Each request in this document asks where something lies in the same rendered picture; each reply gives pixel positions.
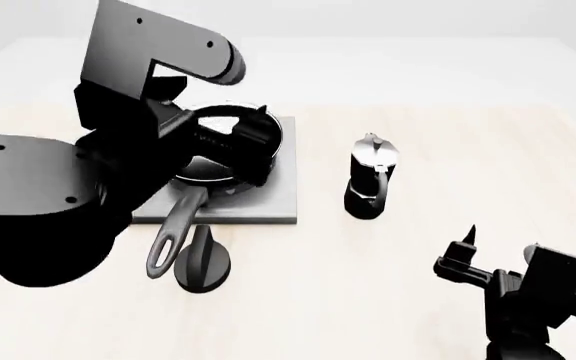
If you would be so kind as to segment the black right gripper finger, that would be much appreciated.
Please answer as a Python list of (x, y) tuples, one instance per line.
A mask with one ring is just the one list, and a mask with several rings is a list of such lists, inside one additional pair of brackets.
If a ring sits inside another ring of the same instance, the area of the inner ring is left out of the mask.
[(477, 252), (475, 246), (477, 227), (473, 224), (460, 241), (450, 242), (444, 254), (433, 265), (434, 274), (456, 284), (469, 284), (486, 290), (492, 280), (492, 273), (472, 266)]

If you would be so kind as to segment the black stove knob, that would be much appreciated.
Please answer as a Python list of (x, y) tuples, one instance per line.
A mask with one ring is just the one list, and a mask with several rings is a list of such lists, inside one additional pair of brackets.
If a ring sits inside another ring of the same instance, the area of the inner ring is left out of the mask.
[(209, 225), (198, 225), (190, 245), (179, 253), (174, 276), (189, 293), (208, 293), (220, 287), (231, 271), (227, 249), (213, 238)]

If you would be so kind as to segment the grey square stove plate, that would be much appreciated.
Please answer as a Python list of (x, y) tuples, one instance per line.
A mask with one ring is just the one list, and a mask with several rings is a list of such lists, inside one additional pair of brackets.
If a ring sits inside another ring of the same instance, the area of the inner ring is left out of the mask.
[[(196, 224), (296, 224), (296, 123), (281, 116), (283, 143), (266, 184), (233, 194), (219, 194), (196, 214)], [(185, 185), (174, 180), (133, 212), (134, 224), (161, 224)]]

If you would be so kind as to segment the black frying pan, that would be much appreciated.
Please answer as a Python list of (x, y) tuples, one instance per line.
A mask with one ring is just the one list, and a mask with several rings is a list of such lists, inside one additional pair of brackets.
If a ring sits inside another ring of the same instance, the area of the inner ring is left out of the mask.
[[(194, 154), (193, 134), (194, 130), (190, 138), (190, 158), (204, 158)], [(149, 278), (160, 278), (173, 266), (198, 210), (205, 206), (208, 200), (228, 190), (243, 191), (261, 187), (234, 178), (229, 167), (204, 159), (200, 165), (190, 161), (173, 178), (182, 182), (185, 188), (163, 221), (148, 254), (146, 274)]]

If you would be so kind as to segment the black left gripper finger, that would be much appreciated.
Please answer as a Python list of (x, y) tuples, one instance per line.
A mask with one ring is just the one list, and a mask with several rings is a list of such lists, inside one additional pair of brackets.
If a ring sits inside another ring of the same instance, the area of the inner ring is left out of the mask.
[(254, 119), (256, 116), (268, 115), (266, 106), (252, 107), (250, 104), (211, 104), (191, 109), (177, 109), (176, 107), (172, 107), (170, 110), (172, 110), (170, 115), (165, 115), (163, 119), (159, 120), (159, 138), (165, 137), (178, 128), (179, 125), (195, 118), (235, 116)]
[(232, 176), (254, 186), (265, 185), (281, 146), (282, 128), (267, 112), (196, 112), (197, 119), (236, 117), (229, 134), (196, 125), (194, 154), (229, 167)]

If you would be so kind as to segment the black and silver moka pot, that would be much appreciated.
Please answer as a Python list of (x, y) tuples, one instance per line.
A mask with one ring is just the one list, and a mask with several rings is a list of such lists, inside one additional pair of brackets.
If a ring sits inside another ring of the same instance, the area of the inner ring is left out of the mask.
[(388, 140), (367, 133), (354, 143), (344, 209), (354, 218), (372, 220), (384, 212), (389, 182), (399, 151)]

